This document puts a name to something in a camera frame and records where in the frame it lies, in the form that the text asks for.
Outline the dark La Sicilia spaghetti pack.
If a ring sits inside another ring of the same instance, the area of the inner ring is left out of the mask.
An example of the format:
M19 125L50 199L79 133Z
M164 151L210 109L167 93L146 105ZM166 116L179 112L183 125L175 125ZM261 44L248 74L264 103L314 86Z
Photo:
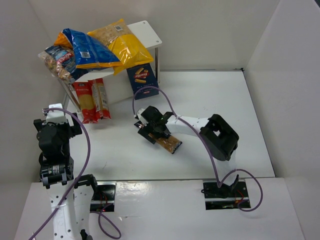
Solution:
M168 138L160 137L156 138L151 133L149 136L162 148L167 150L169 153L174 154L176 150L183 144L182 141L170 135Z

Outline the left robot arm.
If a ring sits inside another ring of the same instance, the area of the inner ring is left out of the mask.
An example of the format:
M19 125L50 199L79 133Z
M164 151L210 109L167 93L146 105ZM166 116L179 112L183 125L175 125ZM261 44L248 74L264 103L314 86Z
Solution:
M76 113L71 114L73 125L65 115L50 113L45 120L36 119L36 138L39 156L40 181L50 200L51 214L31 239L50 222L55 240L91 240L89 231L90 205L97 182L93 175L80 173L74 177L74 160L70 154L70 139L85 133Z

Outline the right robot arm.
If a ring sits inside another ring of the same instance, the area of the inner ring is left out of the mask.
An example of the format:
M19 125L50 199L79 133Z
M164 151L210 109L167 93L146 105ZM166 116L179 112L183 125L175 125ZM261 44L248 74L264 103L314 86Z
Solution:
M226 198L235 191L239 176L234 172L233 153L238 147L239 135L218 114L207 118L186 117L172 111L162 114L156 107L141 108L134 114L138 134L152 144L159 144L171 154L182 144L173 134L198 137L211 159L214 174L221 171L216 198Z

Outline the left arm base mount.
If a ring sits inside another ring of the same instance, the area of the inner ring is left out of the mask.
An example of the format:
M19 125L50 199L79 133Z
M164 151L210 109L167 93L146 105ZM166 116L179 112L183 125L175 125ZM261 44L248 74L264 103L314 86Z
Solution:
M76 212L113 212L115 210L116 183L81 181L74 187Z

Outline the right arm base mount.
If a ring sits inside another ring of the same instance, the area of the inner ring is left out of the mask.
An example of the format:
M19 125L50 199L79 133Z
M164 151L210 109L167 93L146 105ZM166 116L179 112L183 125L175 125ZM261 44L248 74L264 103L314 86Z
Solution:
M231 190L227 185L218 188L215 181L203 181L201 193L204 195L206 210L238 209L238 204L244 209L250 209L251 203L244 180L239 181Z

